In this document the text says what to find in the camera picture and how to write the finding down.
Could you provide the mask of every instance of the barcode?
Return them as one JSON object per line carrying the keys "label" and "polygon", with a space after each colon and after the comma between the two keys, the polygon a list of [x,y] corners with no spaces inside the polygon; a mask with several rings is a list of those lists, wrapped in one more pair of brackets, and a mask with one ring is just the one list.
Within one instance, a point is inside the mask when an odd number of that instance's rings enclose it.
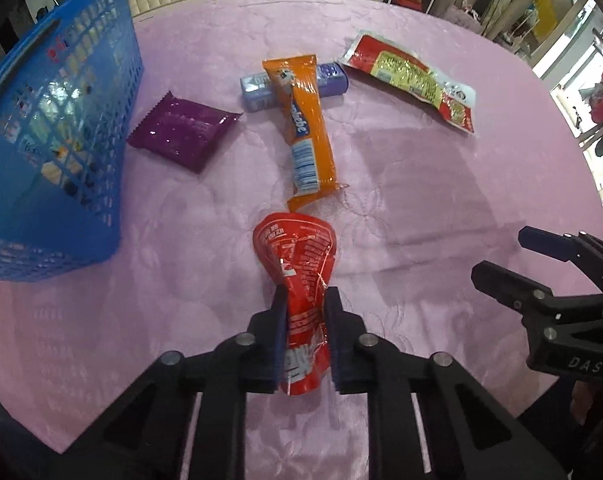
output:
{"label": "barcode", "polygon": [[392,79],[392,74],[389,74],[388,72],[384,72],[383,70],[378,70],[375,77],[377,79],[380,79],[384,83],[390,84],[390,80]]}
{"label": "barcode", "polygon": [[295,142],[292,146],[292,176],[297,188],[296,195],[307,195],[319,191],[317,160],[312,139]]}

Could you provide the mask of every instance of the purple wrapper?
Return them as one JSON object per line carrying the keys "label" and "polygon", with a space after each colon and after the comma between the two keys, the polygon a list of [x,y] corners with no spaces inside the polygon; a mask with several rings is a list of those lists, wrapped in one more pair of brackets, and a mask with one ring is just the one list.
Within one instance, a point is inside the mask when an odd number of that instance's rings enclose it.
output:
{"label": "purple wrapper", "polygon": [[128,143],[200,173],[220,139],[240,117],[177,99],[168,92],[130,134]]}

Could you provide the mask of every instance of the bolt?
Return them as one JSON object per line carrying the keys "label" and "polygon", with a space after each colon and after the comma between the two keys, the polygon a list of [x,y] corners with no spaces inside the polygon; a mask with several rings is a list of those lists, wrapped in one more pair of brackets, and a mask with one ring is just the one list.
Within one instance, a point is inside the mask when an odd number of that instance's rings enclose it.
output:
{"label": "bolt", "polygon": [[543,330],[543,335],[548,341],[555,341],[557,339],[557,331],[552,327],[546,327]]}
{"label": "bolt", "polygon": [[251,346],[254,345],[255,338],[250,332],[242,332],[236,335],[235,342],[240,346]]}
{"label": "bolt", "polygon": [[451,356],[448,352],[437,352],[433,355],[433,361],[440,366],[446,367],[453,364],[453,356]]}
{"label": "bolt", "polygon": [[159,360],[166,366],[174,366],[181,361],[182,355],[177,350],[170,350],[161,354]]}
{"label": "bolt", "polygon": [[359,344],[361,346],[371,347],[371,346],[375,346],[378,342],[379,342],[379,338],[374,334],[370,334],[370,333],[366,332],[365,334],[361,334],[359,336]]}

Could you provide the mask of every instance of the blue plastic basket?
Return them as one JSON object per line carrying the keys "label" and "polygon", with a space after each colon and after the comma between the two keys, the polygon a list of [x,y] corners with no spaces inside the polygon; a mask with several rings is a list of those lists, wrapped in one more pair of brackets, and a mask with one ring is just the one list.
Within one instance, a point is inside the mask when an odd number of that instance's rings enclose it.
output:
{"label": "blue plastic basket", "polygon": [[120,239],[143,66],[128,0],[67,0],[0,65],[0,280],[102,262]]}

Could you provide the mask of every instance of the table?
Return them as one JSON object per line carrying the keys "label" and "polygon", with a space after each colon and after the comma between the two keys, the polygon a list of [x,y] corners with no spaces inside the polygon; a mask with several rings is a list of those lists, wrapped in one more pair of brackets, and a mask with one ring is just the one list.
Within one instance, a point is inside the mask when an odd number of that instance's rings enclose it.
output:
{"label": "table", "polygon": [[[450,352],[513,414],[550,386],[525,366],[517,314],[470,282],[471,267],[490,259],[558,294],[596,290],[574,267],[517,245],[525,224],[603,238],[581,150],[520,59],[451,23],[367,0],[190,0],[136,27],[146,71],[132,124],[168,90],[241,110],[238,79],[262,59],[331,60],[360,29],[474,87],[469,137],[353,75],[344,96],[323,101],[349,187],[309,213],[335,228],[331,285],[371,332],[421,356]],[[211,350],[270,304],[251,232],[291,193],[285,123],[279,110],[246,114],[200,176],[129,148],[117,255],[46,282],[0,282],[0,398],[13,416],[63,449],[163,351]],[[250,396],[246,478],[366,478],[365,413],[363,396],[338,396],[329,378],[305,396]]]}

